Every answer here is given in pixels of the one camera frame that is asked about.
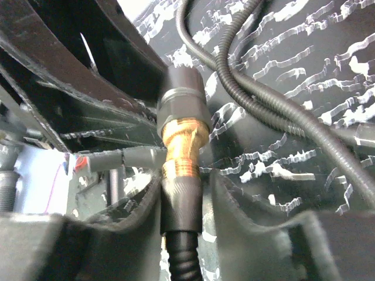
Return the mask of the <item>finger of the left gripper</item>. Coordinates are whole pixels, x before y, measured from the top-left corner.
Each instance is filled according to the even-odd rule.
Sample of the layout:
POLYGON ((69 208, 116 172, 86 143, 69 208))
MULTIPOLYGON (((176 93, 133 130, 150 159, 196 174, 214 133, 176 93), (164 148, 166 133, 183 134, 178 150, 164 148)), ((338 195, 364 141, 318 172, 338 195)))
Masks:
POLYGON ((46 104, 46 87, 153 117, 166 65, 117 1, 2 1, 1 85, 46 104))

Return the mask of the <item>black faucet fitting brass ends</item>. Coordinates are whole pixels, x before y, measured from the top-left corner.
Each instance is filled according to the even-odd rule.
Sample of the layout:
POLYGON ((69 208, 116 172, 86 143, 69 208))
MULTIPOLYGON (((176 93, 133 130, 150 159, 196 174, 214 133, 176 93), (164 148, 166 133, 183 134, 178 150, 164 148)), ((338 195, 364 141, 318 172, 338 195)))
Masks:
POLYGON ((138 146, 86 155, 89 172, 120 166, 162 169, 169 179, 198 177, 199 150, 212 130, 203 79, 194 67, 170 67, 162 82, 156 128, 164 148, 138 146))

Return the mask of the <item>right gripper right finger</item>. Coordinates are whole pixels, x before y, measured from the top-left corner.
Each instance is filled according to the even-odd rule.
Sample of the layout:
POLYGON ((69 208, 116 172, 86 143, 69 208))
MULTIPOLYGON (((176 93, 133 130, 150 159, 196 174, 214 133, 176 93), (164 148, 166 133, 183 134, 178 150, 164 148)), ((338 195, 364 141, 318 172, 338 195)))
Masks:
POLYGON ((374 212, 303 211, 291 218, 210 174, 223 280, 373 280, 374 212))

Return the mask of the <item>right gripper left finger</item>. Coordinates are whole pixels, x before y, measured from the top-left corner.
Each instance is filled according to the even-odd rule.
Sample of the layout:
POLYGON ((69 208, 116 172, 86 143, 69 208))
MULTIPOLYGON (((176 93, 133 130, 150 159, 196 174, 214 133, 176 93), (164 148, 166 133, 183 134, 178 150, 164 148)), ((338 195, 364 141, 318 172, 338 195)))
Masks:
POLYGON ((161 175, 85 221, 1 214, 2 280, 158 280, 161 175))

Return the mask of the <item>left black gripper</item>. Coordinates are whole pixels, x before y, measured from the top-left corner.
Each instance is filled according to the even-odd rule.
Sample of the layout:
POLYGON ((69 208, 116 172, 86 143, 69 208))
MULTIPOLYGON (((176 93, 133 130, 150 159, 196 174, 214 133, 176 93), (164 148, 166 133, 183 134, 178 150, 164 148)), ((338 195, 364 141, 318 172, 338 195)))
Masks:
POLYGON ((23 67, 1 67, 1 86, 2 212, 66 214, 75 158, 63 152, 162 145, 155 125, 80 101, 23 67))

